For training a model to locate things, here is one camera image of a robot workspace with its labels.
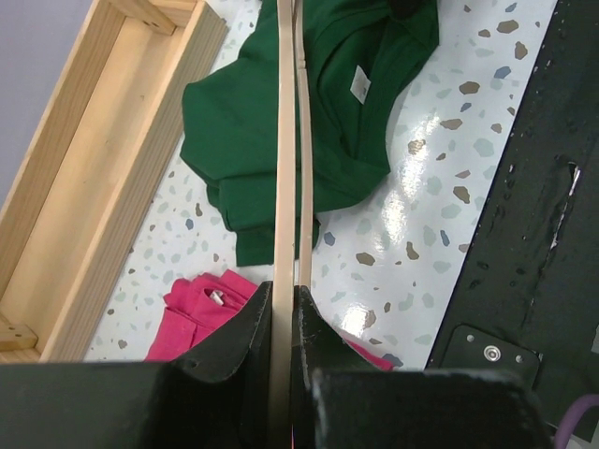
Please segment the green t shirt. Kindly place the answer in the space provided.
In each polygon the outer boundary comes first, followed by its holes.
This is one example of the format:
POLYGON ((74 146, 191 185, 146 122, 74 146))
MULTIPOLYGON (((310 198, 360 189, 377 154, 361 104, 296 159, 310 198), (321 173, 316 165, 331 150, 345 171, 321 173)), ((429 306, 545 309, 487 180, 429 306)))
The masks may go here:
MULTIPOLYGON (((433 1, 307 1, 304 49, 314 211, 349 208, 389 172, 387 121, 439 43, 433 1)), ((277 6, 262 4, 238 58, 183 92, 182 160, 237 237, 241 267, 273 261, 278 109, 277 6)))

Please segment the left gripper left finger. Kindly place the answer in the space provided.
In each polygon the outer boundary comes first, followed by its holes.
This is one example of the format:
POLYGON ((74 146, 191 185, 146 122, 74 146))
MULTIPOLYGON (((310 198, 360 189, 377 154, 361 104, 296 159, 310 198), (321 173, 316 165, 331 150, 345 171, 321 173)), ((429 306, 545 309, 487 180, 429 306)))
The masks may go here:
POLYGON ((271 282, 206 340, 167 364, 158 402, 160 448, 265 448, 271 282))

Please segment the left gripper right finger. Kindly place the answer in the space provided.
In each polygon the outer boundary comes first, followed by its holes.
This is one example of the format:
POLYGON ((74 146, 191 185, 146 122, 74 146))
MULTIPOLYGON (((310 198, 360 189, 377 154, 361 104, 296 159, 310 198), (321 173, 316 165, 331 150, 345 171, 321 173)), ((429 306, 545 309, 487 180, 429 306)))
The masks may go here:
POLYGON ((392 371, 393 364, 344 339, 321 315, 306 286, 294 290, 291 424, 294 448, 314 448, 315 369, 392 371))

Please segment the beige wooden hanger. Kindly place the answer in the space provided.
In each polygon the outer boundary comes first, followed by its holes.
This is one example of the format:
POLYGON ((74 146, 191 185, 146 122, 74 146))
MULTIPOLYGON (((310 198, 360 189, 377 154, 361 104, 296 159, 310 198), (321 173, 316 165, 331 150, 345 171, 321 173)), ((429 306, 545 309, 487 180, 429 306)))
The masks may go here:
POLYGON ((269 448, 290 448, 294 288, 312 275, 314 175, 301 1, 279 1, 277 178, 271 295, 269 448))

